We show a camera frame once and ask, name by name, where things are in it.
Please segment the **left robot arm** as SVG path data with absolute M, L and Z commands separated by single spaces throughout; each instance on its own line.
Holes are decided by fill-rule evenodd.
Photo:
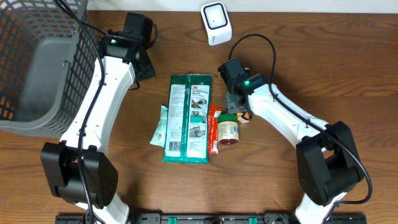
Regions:
M 129 206 L 116 193 L 118 172 L 107 157 L 109 138 L 125 94 L 155 75 L 147 54 L 154 43 L 132 34 L 105 35 L 72 124 L 58 144 L 47 142 L 41 151 L 51 194 L 103 223 L 126 223 L 129 216 Z

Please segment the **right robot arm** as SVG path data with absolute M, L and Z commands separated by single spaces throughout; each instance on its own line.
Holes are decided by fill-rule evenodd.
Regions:
M 298 179 L 305 192 L 295 223 L 327 223 L 345 195 L 369 174 L 360 161 L 350 128 L 330 124 L 284 96 L 271 78 L 247 70 L 223 75 L 232 101 L 270 123 L 296 150 Z

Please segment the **green-lidded seasoning jar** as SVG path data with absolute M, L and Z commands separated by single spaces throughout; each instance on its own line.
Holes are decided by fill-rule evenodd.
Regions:
M 218 116 L 218 143 L 232 145 L 239 142 L 239 126 L 236 114 Z

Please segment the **pale green wet wipes pack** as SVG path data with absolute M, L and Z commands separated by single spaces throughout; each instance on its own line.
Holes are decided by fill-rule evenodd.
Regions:
M 151 145 L 164 147 L 165 135 L 167 129 L 167 117 L 168 117 L 168 108 L 165 105 L 162 105 L 160 108 L 160 119 L 158 125 L 153 134 L 152 139 L 150 140 Z

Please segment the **orange snack packet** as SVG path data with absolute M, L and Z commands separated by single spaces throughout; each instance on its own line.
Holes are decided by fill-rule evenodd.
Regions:
M 237 113 L 236 115 L 240 123 L 249 123 L 251 120 L 251 114 L 248 113 L 247 111 L 244 111 L 242 113 Z

